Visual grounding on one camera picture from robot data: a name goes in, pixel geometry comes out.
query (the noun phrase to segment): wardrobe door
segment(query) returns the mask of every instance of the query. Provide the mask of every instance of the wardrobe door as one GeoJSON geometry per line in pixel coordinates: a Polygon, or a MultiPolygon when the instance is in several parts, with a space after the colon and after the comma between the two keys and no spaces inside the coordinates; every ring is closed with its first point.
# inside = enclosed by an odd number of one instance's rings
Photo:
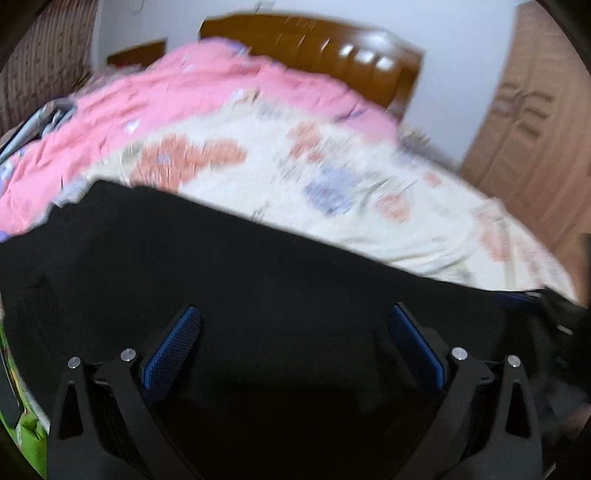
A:
{"type": "Polygon", "coordinates": [[[533,16],[537,41],[528,79],[524,90],[518,94],[514,121],[479,184],[481,191],[502,199],[509,211],[526,224],[527,215],[522,217],[513,211],[512,200],[529,179],[545,149],[564,138],[564,116],[557,113],[568,115],[571,108],[566,97],[572,46],[542,7],[536,5],[533,16]]]}
{"type": "Polygon", "coordinates": [[[589,259],[583,234],[591,232],[591,209],[583,212],[578,222],[554,248],[554,255],[569,273],[581,305],[588,305],[590,286],[589,259]]]}
{"type": "Polygon", "coordinates": [[[569,234],[591,200],[591,76],[563,40],[567,77],[554,125],[533,168],[507,200],[508,210],[550,249],[569,234]]]}
{"type": "Polygon", "coordinates": [[[514,109],[524,90],[540,33],[540,8],[535,2],[517,7],[515,35],[505,72],[489,112],[462,164],[460,175],[478,187],[514,121],[514,109]]]}

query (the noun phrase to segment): striped curtain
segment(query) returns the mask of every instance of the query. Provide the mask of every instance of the striped curtain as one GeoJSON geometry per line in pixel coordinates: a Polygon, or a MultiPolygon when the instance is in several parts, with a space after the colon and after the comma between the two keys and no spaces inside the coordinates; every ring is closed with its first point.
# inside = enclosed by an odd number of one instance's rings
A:
{"type": "Polygon", "coordinates": [[[90,74],[98,0],[53,0],[0,72],[0,137],[90,74]]]}

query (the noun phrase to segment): blue mesh pad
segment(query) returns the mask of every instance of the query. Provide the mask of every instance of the blue mesh pad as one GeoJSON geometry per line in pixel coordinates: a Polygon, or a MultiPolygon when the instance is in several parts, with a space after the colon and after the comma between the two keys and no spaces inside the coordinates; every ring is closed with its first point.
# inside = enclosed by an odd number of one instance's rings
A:
{"type": "Polygon", "coordinates": [[[150,400],[166,396],[200,332],[201,314],[189,307],[144,368],[142,385],[150,400]]]}
{"type": "Polygon", "coordinates": [[[388,331],[419,389],[427,395],[440,395],[445,386],[445,369],[412,320],[398,305],[390,310],[388,331]]]}

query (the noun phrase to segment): pink blanket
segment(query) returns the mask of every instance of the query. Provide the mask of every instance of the pink blanket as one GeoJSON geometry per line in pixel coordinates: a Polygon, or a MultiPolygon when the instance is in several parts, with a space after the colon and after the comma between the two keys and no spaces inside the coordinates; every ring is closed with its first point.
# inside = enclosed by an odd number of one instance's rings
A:
{"type": "Polygon", "coordinates": [[[0,230],[29,228],[62,186],[112,150],[171,122],[211,112],[237,90],[255,88],[308,111],[345,117],[344,124],[374,137],[396,139],[392,116],[341,82],[237,54],[223,40],[193,43],[144,73],[80,98],[71,121],[28,145],[0,197],[0,230]]]}

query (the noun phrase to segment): metal screw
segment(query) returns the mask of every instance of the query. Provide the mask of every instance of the metal screw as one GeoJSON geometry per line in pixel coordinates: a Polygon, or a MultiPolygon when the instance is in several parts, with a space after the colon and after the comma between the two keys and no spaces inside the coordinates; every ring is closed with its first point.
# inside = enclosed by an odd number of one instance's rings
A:
{"type": "Polygon", "coordinates": [[[519,357],[516,355],[509,355],[507,357],[507,362],[509,363],[510,366],[512,366],[513,368],[518,368],[521,366],[521,360],[519,360],[519,357]]]}
{"type": "Polygon", "coordinates": [[[468,358],[468,352],[466,352],[461,346],[457,346],[452,350],[452,357],[456,360],[465,360],[468,358]]]}
{"type": "Polygon", "coordinates": [[[68,368],[75,369],[80,366],[81,360],[80,357],[73,356],[68,360],[68,368]]]}
{"type": "Polygon", "coordinates": [[[124,362],[131,362],[135,358],[135,350],[132,348],[126,348],[121,352],[121,359],[124,362]]]}

